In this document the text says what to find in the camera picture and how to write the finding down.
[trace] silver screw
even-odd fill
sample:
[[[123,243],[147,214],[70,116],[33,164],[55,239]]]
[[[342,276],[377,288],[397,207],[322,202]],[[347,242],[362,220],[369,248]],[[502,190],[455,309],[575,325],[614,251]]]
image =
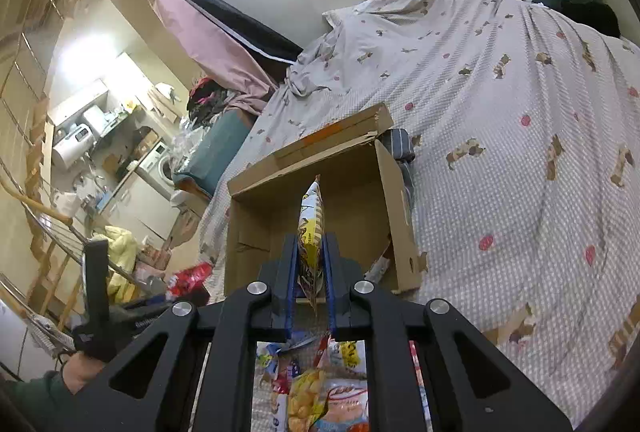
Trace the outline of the silver screw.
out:
[[[264,282],[251,282],[251,284],[246,287],[246,290],[252,295],[261,295],[267,291],[267,284]]]
[[[437,315],[443,315],[444,313],[449,312],[449,304],[447,304],[446,301],[440,299],[431,302],[431,304],[429,304],[429,308]]]
[[[358,280],[356,285],[353,286],[354,290],[358,293],[362,293],[366,295],[367,293],[371,293],[373,291],[373,284],[368,280]]]
[[[184,301],[178,302],[177,304],[174,304],[174,307],[171,308],[171,311],[177,317],[185,317],[189,313],[191,313],[191,304]]]

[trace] bed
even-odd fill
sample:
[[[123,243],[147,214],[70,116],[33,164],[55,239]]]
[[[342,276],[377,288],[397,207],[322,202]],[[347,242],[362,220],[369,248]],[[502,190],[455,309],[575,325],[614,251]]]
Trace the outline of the bed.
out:
[[[414,141],[430,265],[408,297],[451,301],[577,426],[640,321],[640,49],[518,0],[365,0],[325,18],[220,184],[384,101]],[[229,205],[218,188],[200,224],[214,301]]]

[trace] cardboard box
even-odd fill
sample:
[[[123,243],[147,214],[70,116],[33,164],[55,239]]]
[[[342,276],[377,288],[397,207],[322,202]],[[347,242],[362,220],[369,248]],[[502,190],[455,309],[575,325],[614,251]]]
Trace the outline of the cardboard box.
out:
[[[324,227],[340,254],[366,272],[391,235],[394,261],[380,285],[394,292],[420,286],[408,199],[398,164],[376,138],[393,125],[383,103],[326,126],[267,156],[229,180],[225,295],[256,280],[260,266],[280,257],[295,233],[302,195],[320,174]]]

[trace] pink curtain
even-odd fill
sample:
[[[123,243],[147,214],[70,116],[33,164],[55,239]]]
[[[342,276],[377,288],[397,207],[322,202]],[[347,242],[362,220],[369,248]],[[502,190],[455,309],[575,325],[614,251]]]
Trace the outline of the pink curtain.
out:
[[[207,76],[238,92],[228,107],[260,115],[276,85],[249,52],[186,0],[148,1]]]

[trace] yellow snack bag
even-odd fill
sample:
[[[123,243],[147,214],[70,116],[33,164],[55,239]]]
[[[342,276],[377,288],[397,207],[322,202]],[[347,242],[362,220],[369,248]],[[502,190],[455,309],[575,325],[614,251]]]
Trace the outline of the yellow snack bag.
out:
[[[298,250],[300,252],[300,287],[316,311],[316,297],[322,287],[320,247],[324,230],[324,214],[320,195],[320,176],[302,196],[298,221]]]
[[[294,379],[289,391],[287,416],[290,432],[307,432],[324,412],[320,398],[324,371],[313,368]]]

